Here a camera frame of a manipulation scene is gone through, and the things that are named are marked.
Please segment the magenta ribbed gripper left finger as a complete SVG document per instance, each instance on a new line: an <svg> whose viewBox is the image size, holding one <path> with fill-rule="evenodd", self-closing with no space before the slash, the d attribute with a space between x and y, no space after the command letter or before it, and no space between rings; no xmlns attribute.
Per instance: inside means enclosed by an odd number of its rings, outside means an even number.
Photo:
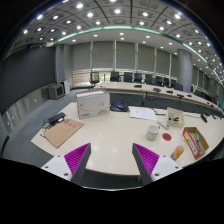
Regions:
<svg viewBox="0 0 224 224"><path fill-rule="evenodd" d="M87 143L64 156L65 161L72 173L72 183L75 183L77 185L81 183L90 155L91 144Z"/></svg>

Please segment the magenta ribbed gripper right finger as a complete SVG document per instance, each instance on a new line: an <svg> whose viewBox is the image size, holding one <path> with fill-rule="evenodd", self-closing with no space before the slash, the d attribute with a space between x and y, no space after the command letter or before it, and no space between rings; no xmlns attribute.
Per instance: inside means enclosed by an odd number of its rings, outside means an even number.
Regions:
<svg viewBox="0 0 224 224"><path fill-rule="evenodd" d="M152 171L158 162L159 155L144 146L134 143L132 154L135 158L143 185L152 183Z"/></svg>

